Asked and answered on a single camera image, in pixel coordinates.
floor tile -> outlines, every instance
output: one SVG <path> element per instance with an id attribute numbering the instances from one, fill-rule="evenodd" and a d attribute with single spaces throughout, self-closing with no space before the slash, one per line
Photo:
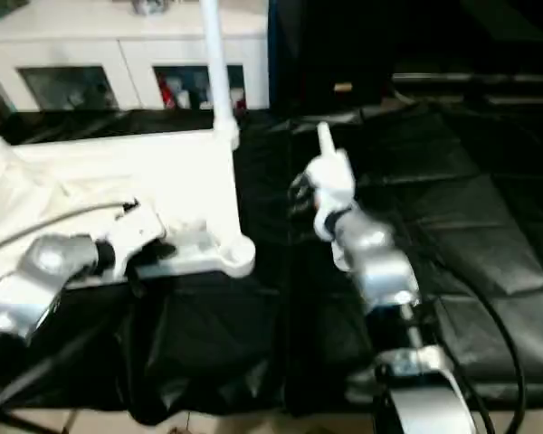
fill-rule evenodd
<path id="1" fill-rule="evenodd" d="M 186 429 L 188 420 L 189 412 L 181 411 L 178 414 L 171 416 L 169 419 L 165 420 L 163 423 L 157 425 L 156 427 L 146 427 L 144 432 L 146 434 L 169 434 L 175 429 Z"/>
<path id="2" fill-rule="evenodd" d="M 216 418 L 191 413 L 189 431 L 192 434 L 372 434 L 372 419 L 368 416 L 319 415 L 301 419 L 260 413 L 232 418 Z"/>
<path id="3" fill-rule="evenodd" d="M 491 420 L 495 431 L 497 433 L 505 432 L 512 417 L 512 411 L 493 411 L 491 413 Z M 474 413 L 473 418 L 479 434 L 486 434 L 481 415 Z M 519 434 L 543 434 L 543 410 L 527 411 Z"/>
<path id="4" fill-rule="evenodd" d="M 127 412 L 84 410 L 71 427 L 71 434 L 143 434 L 145 427 L 137 424 Z"/>
<path id="5" fill-rule="evenodd" d="M 139 425 L 127 412 L 81 411 L 71 434 L 167 434 L 175 428 L 186 429 L 188 413 L 180 412 L 156 427 Z"/>
<path id="6" fill-rule="evenodd" d="M 71 416 L 69 410 L 16 410 L 14 415 L 41 427 L 62 430 Z M 20 434 L 24 431 L 0 424 L 0 434 Z"/>

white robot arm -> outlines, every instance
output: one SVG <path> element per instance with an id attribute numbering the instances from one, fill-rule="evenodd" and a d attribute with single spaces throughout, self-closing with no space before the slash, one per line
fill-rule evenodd
<path id="1" fill-rule="evenodd" d="M 38 237 L 14 271 L 0 278 L 0 333 L 28 341 L 70 280 L 103 270 L 122 278 L 130 259 L 165 235 L 155 211 L 136 204 L 97 240 L 89 235 Z"/>
<path id="2" fill-rule="evenodd" d="M 344 150 L 335 150 L 328 125 L 320 124 L 318 133 L 321 155 L 293 185 L 302 191 L 313 189 L 314 230 L 322 240 L 332 242 L 336 265 L 349 270 L 364 301 L 367 331 L 377 352 L 372 368 L 387 373 L 375 377 L 385 384 L 398 421 L 390 428 L 387 420 L 378 432 L 474 433 L 450 360 L 415 324 L 414 310 L 421 298 L 409 259 L 395 246 L 392 229 L 354 202 L 348 157 Z M 338 252 L 344 266 L 338 264 Z M 383 330 L 386 340 L 381 338 Z"/>

black padded mat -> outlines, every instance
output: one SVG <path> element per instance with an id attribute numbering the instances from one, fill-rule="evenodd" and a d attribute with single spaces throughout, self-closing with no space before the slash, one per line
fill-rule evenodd
<path id="1" fill-rule="evenodd" d="M 358 373 L 373 354 L 357 295 L 311 225 L 287 218 L 288 185 L 318 153 L 321 119 L 350 155 L 358 200 L 395 227 L 490 406 L 516 396 L 506 347 L 464 283 L 421 251 L 491 297 L 519 346 L 529 405 L 543 406 L 543 108 L 371 115 L 244 115 L 234 162 L 243 231 L 257 247 L 253 274 L 148 281 L 140 299 L 127 287 L 69 292 L 30 348 L 0 343 L 0 408 L 127 409 L 149 424 L 182 409 L 370 410 Z M 0 133 L 17 144 L 210 124 L 208 114 L 166 111 L 50 113 L 19 115 Z"/>

white metal pole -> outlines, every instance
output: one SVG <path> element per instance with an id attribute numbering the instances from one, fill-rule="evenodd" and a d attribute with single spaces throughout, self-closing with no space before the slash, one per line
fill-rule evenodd
<path id="1" fill-rule="evenodd" d="M 209 57 L 209 81 L 214 100 L 214 130 L 230 140 L 235 149 L 239 146 L 239 128 L 232 112 L 218 3 L 218 0 L 201 0 Z"/>

black cable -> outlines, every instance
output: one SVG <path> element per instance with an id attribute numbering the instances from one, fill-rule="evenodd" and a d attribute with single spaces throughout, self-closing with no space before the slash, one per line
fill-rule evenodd
<path id="1" fill-rule="evenodd" d="M 525 372 L 523 371 L 523 367 L 521 365 L 519 350 L 517 348 L 517 345 L 513 341 L 513 338 L 511 337 L 509 330 L 503 323 L 503 320 L 501 319 L 499 313 L 493 307 L 489 299 L 471 282 L 469 278 L 464 276 L 458 270 L 448 267 L 447 265 L 442 263 L 440 260 L 438 260 L 434 255 L 431 255 L 428 252 L 424 252 L 419 249 L 416 251 L 416 253 L 420 256 L 427 258 L 435 266 L 437 266 L 440 269 L 445 270 L 446 272 L 454 276 L 457 280 L 460 280 L 464 284 L 464 286 L 467 287 L 473 293 L 473 295 L 477 297 L 479 302 L 482 304 L 482 306 L 485 308 L 485 310 L 491 317 L 495 326 L 497 326 L 497 328 L 499 329 L 500 335 L 502 336 L 503 341 L 505 342 L 505 345 L 507 346 L 507 349 L 509 350 L 511 360 L 513 362 L 513 366 L 515 369 L 515 379 L 516 379 L 517 387 L 518 387 L 518 395 L 517 395 L 517 403 L 515 406 L 515 412 L 513 414 L 513 419 L 511 420 L 509 426 L 507 427 L 507 430 L 505 431 L 505 434 L 516 434 L 519 431 L 519 428 L 521 424 L 523 423 L 523 420 L 525 419 L 525 411 L 527 409 L 527 380 L 525 378 Z"/>
<path id="2" fill-rule="evenodd" d="M 13 242 L 16 242 L 23 237 L 30 235 L 33 232 L 39 231 L 41 229 L 44 229 L 48 226 L 52 226 L 55 223 L 62 222 L 63 220 L 68 220 L 73 217 L 77 217 L 79 215 L 86 214 L 88 212 L 94 212 L 99 210 L 106 210 L 109 208 L 122 208 L 125 205 L 123 202 L 109 202 L 109 203 L 100 203 L 96 205 L 90 205 L 85 206 L 76 210 L 64 212 L 60 215 L 57 215 L 55 217 L 52 217 L 51 219 L 45 220 L 43 222 L 38 222 L 36 224 L 33 224 L 31 226 L 28 226 L 18 232 L 15 232 L 12 235 L 7 236 L 6 238 L 0 240 L 0 249 L 3 249 L 4 247 L 8 246 L 9 244 L 12 244 Z"/>

